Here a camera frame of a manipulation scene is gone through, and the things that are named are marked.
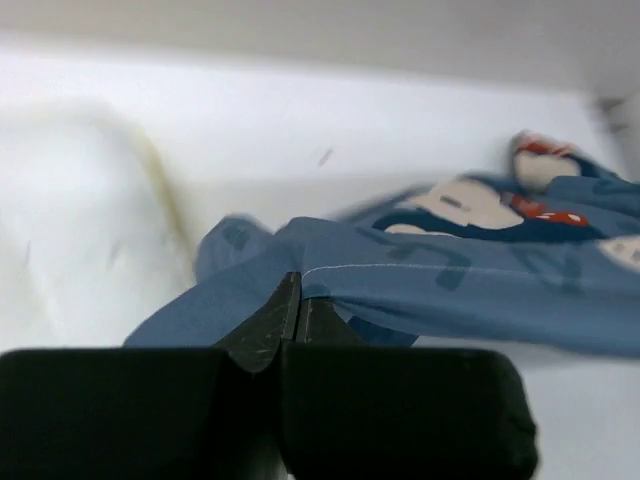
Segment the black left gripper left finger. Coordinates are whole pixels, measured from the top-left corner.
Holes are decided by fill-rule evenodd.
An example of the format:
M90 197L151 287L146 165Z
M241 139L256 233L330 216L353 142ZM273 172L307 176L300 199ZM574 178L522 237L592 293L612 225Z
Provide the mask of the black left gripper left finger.
M1 358L5 479L283 479L269 376L300 277L219 344L27 349Z

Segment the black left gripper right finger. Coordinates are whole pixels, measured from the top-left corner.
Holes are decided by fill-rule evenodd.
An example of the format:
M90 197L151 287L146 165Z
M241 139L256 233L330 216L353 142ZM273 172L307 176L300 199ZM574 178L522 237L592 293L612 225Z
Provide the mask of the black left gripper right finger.
M298 479L529 479L537 428L504 355L363 344L330 301L280 353L280 444Z

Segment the blue cartoon print pillowcase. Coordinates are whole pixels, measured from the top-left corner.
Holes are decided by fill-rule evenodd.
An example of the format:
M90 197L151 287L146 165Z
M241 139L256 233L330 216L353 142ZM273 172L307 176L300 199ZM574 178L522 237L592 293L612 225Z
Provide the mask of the blue cartoon print pillowcase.
M330 299L373 344L480 339L633 358L639 187L577 148L522 132L503 177L464 174L276 231L227 217L199 245L194 287L127 344L210 346L291 272L303 298Z

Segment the white pillow yellow trim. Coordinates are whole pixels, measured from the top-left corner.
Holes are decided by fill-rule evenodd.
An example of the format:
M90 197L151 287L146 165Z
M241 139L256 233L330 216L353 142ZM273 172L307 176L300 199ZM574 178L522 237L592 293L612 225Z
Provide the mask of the white pillow yellow trim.
M95 105L1 113L1 348L118 346L194 283L159 156Z

